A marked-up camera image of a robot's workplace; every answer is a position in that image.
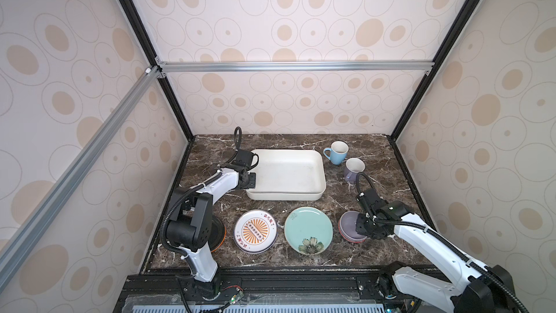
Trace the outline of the purple bowl patterned inside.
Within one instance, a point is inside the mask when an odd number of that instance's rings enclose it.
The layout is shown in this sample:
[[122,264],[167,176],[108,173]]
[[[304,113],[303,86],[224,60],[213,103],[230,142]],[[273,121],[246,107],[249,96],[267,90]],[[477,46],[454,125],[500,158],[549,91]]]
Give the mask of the purple bowl patterned inside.
[[347,211],[338,222],[340,235],[350,243],[362,243],[367,239],[366,236],[359,234],[356,230],[358,216],[359,212],[357,211]]

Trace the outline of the white plastic bin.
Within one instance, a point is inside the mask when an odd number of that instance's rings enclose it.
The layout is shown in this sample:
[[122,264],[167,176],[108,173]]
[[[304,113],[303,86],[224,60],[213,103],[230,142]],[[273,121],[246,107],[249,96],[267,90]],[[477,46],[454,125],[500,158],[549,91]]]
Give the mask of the white plastic bin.
[[256,201],[316,201],[326,191],[322,156],[315,150],[255,149],[259,163],[256,187],[248,197]]

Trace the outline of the mint green flower plate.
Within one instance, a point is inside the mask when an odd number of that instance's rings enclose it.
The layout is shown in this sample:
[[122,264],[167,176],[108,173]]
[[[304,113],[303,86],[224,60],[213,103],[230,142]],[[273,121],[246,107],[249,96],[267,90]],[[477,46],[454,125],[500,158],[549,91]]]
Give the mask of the mint green flower plate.
[[299,254],[321,254],[332,243],[333,227],[330,218],[313,207],[293,210],[285,221],[285,239]]

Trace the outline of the white plate orange sunburst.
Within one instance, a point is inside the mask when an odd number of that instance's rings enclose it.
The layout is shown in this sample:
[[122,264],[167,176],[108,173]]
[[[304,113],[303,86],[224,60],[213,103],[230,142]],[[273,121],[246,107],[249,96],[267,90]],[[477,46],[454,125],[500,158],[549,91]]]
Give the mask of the white plate orange sunburst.
[[276,239],[277,223],[269,212],[251,210],[235,224],[235,244],[245,253],[263,253],[273,246]]

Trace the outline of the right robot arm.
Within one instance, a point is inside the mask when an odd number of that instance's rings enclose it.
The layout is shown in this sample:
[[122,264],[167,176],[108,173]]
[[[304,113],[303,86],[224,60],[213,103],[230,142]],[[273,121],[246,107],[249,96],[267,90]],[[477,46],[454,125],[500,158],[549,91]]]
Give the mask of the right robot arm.
[[430,228],[401,201],[388,202],[373,189],[359,191],[363,208],[356,230],[369,239],[397,236],[446,277],[444,281],[393,262],[380,273],[376,287],[385,299],[413,296],[443,312],[526,312],[515,294],[513,278],[503,267],[490,267],[468,255]]

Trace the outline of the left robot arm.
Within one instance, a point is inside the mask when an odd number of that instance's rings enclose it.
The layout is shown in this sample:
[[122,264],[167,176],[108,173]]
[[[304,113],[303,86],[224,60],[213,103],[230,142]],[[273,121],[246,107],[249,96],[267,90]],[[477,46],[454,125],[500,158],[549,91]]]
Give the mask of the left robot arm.
[[229,191],[255,188],[256,173],[251,170],[259,162],[256,153],[238,149],[210,178],[174,190],[177,200],[162,219],[160,244],[185,257],[196,281],[210,283],[218,270],[208,243],[214,203]]

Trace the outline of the purple mug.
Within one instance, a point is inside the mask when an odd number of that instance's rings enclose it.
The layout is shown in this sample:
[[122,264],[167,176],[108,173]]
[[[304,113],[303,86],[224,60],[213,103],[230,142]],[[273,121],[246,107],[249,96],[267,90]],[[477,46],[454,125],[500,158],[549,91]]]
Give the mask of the purple mug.
[[350,158],[345,163],[344,179],[348,183],[356,182],[357,174],[365,171],[366,165],[359,158]]

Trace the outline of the orange bowl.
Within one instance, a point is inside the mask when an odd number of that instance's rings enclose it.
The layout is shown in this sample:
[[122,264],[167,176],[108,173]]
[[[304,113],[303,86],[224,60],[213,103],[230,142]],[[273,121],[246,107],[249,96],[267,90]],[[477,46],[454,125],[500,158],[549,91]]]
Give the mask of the orange bowl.
[[208,238],[208,244],[211,252],[215,252],[224,243],[226,238],[226,227],[224,223],[216,216],[212,217],[211,233]]

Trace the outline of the light blue mug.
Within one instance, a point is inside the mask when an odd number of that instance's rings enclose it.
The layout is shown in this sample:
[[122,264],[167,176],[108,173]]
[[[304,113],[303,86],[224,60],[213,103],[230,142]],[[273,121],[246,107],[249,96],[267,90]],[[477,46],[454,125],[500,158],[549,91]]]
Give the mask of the light blue mug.
[[333,165],[341,165],[347,156],[348,150],[349,146],[346,142],[335,141],[329,148],[323,150],[323,155],[333,163]]

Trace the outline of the horizontal aluminium rail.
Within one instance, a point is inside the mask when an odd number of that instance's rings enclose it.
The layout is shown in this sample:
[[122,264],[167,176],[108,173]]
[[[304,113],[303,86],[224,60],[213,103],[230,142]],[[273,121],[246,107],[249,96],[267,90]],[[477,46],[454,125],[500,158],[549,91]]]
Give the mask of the horizontal aluminium rail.
[[162,62],[168,72],[320,72],[364,70],[431,70],[431,60],[308,61],[308,62]]

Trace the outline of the black frame post left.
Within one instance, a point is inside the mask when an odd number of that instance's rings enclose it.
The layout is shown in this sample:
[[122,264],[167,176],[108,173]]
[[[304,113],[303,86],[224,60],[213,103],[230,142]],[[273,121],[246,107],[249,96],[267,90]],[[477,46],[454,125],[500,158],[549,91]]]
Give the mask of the black frame post left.
[[[135,37],[138,40],[149,65],[155,67],[162,66],[156,59],[158,55],[153,47],[146,27],[143,24],[143,20],[140,18],[133,0],[118,0],[118,2],[127,17],[127,21],[130,23],[133,33],[135,34]],[[185,119],[184,113],[179,105],[171,83],[166,76],[158,78],[158,81],[175,117],[178,120],[178,124],[180,125],[182,132],[188,141],[192,141],[194,139],[193,132]]]

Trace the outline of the black frame post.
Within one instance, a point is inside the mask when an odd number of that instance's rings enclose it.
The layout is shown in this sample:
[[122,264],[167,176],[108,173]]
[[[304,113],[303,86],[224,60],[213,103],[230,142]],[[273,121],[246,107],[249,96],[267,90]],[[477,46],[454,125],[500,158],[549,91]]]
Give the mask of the black frame post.
[[[138,40],[149,65],[155,67],[162,66],[156,59],[158,55],[153,47],[146,27],[143,24],[143,20],[140,18],[133,0],[118,0],[118,2],[127,17],[127,21],[130,23],[133,33],[135,34],[135,37]],[[182,132],[188,141],[192,141],[194,139],[193,132],[185,119],[184,113],[179,105],[171,83],[166,76],[158,78],[158,81],[175,117],[178,120],[178,124],[180,125]]]
[[407,126],[413,113],[415,112],[419,103],[425,96],[425,93],[429,89],[430,84],[434,80],[434,77],[440,71],[442,64],[448,57],[453,46],[455,46],[456,41],[458,40],[464,28],[466,27],[467,23],[469,22],[472,14],[476,11],[476,8],[479,6],[480,1],[481,0],[465,0],[463,2],[463,6],[458,12],[454,23],[450,26],[450,29],[448,30],[446,37],[441,43],[438,52],[434,56],[433,59],[434,65],[432,69],[421,79],[420,84],[418,84],[418,87],[414,92],[414,95],[412,96],[411,100],[409,101],[408,106],[405,108],[400,120],[398,121],[398,124],[395,126],[395,129],[393,130],[392,134],[389,136],[390,142],[394,143],[396,142],[396,140],[399,139],[400,135],[405,129],[405,126]]

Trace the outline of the left diagonal aluminium rail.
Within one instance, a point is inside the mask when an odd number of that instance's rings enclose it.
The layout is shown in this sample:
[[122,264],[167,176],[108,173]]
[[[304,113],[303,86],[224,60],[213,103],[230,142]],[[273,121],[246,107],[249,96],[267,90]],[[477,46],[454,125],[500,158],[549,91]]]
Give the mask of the left diagonal aluminium rail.
[[21,225],[7,248],[1,253],[1,290],[4,290],[27,259],[53,220],[74,194],[97,159],[136,107],[143,94],[161,72],[153,65],[144,72],[117,108],[76,156],[62,177],[52,186],[43,201]]

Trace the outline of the black frame post right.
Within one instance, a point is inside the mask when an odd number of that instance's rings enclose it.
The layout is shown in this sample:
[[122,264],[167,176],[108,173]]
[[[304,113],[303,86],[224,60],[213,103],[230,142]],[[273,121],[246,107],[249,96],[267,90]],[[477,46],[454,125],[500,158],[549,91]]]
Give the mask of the black frame post right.
[[394,143],[396,142],[396,140],[399,139],[400,135],[405,129],[405,126],[407,126],[413,113],[415,112],[419,103],[425,96],[425,93],[429,89],[430,84],[434,80],[434,77],[440,71],[442,64],[448,57],[453,46],[455,46],[456,41],[458,40],[464,28],[466,27],[467,23],[469,22],[472,14],[476,11],[476,8],[479,6],[480,1],[481,0],[465,0],[463,2],[463,6],[458,12],[454,23],[450,26],[450,29],[448,30],[446,37],[441,43],[438,52],[434,56],[433,59],[434,65],[432,69],[421,79],[420,84],[418,84],[418,87],[414,92],[414,95],[412,96],[411,100],[409,101],[408,106],[405,108],[400,120],[398,121],[398,124],[395,126],[395,129],[393,130],[392,134],[389,136],[390,142]]

